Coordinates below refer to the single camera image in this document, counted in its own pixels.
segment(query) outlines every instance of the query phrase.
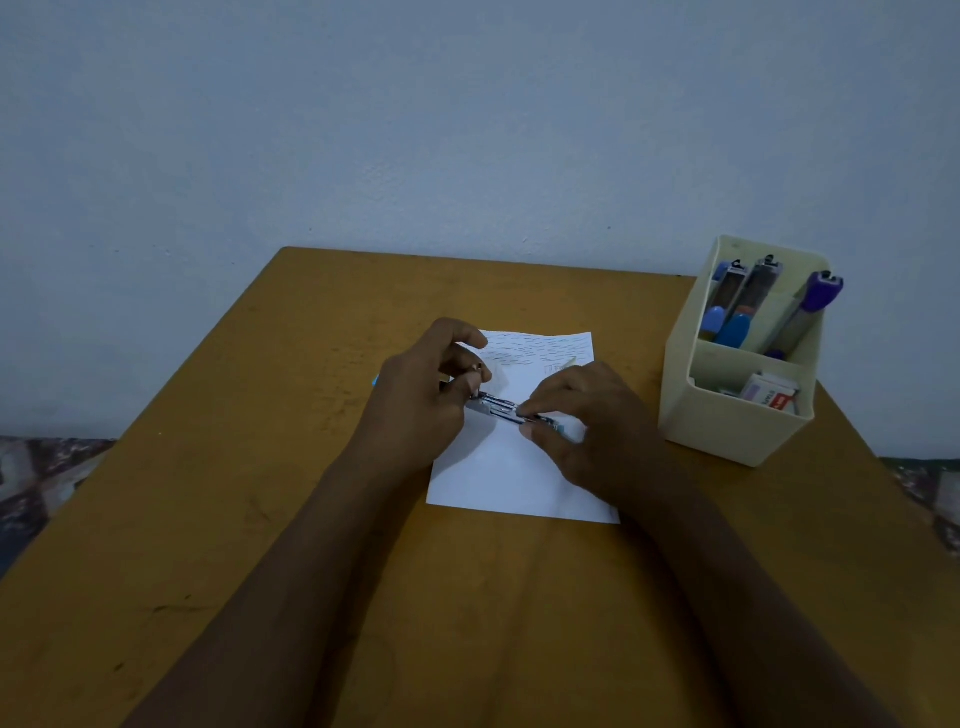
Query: yellow desk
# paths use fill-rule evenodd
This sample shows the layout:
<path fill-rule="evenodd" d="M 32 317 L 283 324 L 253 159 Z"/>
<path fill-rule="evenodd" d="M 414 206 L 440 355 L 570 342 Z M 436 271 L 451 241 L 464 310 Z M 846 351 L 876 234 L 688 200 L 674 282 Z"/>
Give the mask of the yellow desk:
<path fill-rule="evenodd" d="M 119 724 L 300 508 L 383 359 L 437 316 L 592 331 L 597 357 L 656 408 L 690 283 L 281 251 L 0 582 L 3 725 Z M 960 567 L 825 392 L 816 406 L 755 471 L 677 455 L 907 725 L 960 725 Z M 642 534 L 427 506 L 425 483 L 372 534 L 312 722 L 731 724 Z"/>

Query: pen holder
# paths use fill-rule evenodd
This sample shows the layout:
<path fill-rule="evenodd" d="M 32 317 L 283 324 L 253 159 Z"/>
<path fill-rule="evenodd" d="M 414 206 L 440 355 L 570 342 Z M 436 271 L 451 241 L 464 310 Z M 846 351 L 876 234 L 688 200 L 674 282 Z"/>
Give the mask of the pen holder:
<path fill-rule="evenodd" d="M 749 268 L 766 255 L 775 255 L 783 272 L 751 322 L 743 346 L 731 349 L 701 340 L 700 323 L 717 264 L 739 258 Z M 666 343 L 660 431 L 667 440 L 754 468 L 813 420 L 823 316 L 818 316 L 789 361 L 771 359 L 758 350 L 810 274 L 829 268 L 828 261 L 814 253 L 727 235 L 717 238 Z M 740 392 L 750 375 L 761 371 L 800 384 L 796 414 L 716 391 Z"/>

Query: blue pen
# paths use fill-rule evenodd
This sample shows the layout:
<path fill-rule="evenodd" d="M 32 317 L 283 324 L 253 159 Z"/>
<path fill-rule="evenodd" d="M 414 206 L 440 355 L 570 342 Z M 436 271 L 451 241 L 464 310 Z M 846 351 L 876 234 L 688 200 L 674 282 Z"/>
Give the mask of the blue pen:
<path fill-rule="evenodd" d="M 810 331 L 820 312 L 833 303 L 842 290 L 843 279 L 832 276 L 830 271 L 810 274 L 793 305 L 760 350 L 772 359 L 785 359 Z"/>
<path fill-rule="evenodd" d="M 704 319 L 700 323 L 699 336 L 706 341 L 713 341 L 713 338 L 723 328 L 724 322 L 727 321 L 733 303 L 747 280 L 747 269 L 740 264 L 739 260 L 722 262 L 717 266 L 713 279 L 720 282 L 716 290 L 713 291 L 709 303 L 707 303 Z"/>

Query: marker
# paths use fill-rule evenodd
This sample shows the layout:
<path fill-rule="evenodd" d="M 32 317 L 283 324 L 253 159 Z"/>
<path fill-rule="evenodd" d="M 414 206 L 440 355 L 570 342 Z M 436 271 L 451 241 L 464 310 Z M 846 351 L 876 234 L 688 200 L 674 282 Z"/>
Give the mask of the marker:
<path fill-rule="evenodd" d="M 719 280 L 713 296 L 707 304 L 707 310 L 704 312 L 704 319 L 700 324 L 700 338 L 706 341 L 713 341 L 736 301 L 740 289 L 743 288 L 747 280 L 747 269 L 740 264 L 739 260 L 733 262 L 722 262 L 717 266 L 714 280 Z"/>
<path fill-rule="evenodd" d="M 772 359 L 785 359 L 842 290 L 843 279 L 832 276 L 830 271 L 810 274 L 760 350 Z"/>
<path fill-rule="evenodd" d="M 770 289 L 774 287 L 782 271 L 783 264 L 777 263 L 772 255 L 756 262 L 754 270 L 750 272 L 750 277 L 736 297 L 731 318 L 716 335 L 715 344 L 734 349 L 743 345 L 757 310 L 767 300 Z"/>

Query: white paper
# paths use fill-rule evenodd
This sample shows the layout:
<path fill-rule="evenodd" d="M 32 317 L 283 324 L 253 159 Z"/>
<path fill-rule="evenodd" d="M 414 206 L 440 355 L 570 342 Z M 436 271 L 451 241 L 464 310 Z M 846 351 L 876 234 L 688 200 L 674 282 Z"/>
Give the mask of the white paper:
<path fill-rule="evenodd" d="M 593 361 L 588 333 L 537 336 L 484 331 L 488 345 L 475 350 L 491 367 L 484 391 L 521 403 L 537 385 L 569 364 Z M 567 482 L 546 453 L 513 423 L 466 410 L 463 431 L 433 464 L 426 502 L 524 516 L 620 523 L 616 509 Z"/>

